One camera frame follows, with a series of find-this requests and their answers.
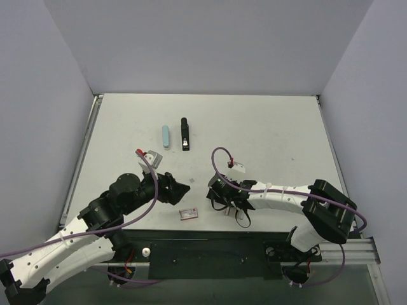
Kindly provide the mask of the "staple box tray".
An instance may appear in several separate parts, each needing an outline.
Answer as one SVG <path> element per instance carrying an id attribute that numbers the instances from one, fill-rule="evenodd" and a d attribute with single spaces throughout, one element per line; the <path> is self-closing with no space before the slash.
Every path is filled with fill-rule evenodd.
<path id="1" fill-rule="evenodd" d="M 245 217 L 245 213 L 241 209 L 234 207 L 227 207 L 224 214 L 225 216 L 234 216 L 238 220 L 243 220 Z"/>

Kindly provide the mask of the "red white staple box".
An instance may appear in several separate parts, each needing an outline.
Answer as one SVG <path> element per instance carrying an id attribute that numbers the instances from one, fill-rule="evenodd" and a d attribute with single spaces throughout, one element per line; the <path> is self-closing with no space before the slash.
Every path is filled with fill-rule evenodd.
<path id="1" fill-rule="evenodd" d="M 180 220 L 190 220 L 198 218 L 198 209 L 197 208 L 187 208 L 179 211 Z"/>

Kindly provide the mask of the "light blue white stapler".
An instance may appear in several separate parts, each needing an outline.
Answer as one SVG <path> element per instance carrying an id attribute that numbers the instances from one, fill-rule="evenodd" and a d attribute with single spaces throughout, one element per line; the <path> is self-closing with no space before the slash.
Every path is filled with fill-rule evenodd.
<path id="1" fill-rule="evenodd" d="M 165 150 L 170 149 L 170 130 L 167 125 L 162 126 L 162 146 Z"/>

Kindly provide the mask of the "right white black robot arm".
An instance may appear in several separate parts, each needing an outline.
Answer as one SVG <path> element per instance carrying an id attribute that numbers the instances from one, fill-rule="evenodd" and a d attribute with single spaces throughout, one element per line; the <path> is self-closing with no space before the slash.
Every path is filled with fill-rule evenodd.
<path id="1" fill-rule="evenodd" d="M 284 243 L 285 255 L 298 260 L 323 241 L 343 245 L 354 222 L 357 205 L 329 182 L 315 180 L 300 187 L 273 186 L 255 180 L 228 182 L 215 174 L 208 183 L 207 198 L 222 209 L 233 207 L 236 214 L 250 210 L 280 210 L 304 216 L 307 222 L 295 225 Z"/>

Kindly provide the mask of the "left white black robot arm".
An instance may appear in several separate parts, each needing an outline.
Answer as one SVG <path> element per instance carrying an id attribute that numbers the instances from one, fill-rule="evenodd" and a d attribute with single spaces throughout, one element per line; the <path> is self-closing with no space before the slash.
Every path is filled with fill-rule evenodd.
<path id="1" fill-rule="evenodd" d="M 173 176 L 120 175 L 98 198 L 48 241 L 17 259 L 1 261 L 1 283 L 10 304 L 39 304 L 60 282 L 94 264 L 118 262 L 134 250 L 121 225 L 124 217 L 149 203 L 178 204 L 190 187 Z"/>

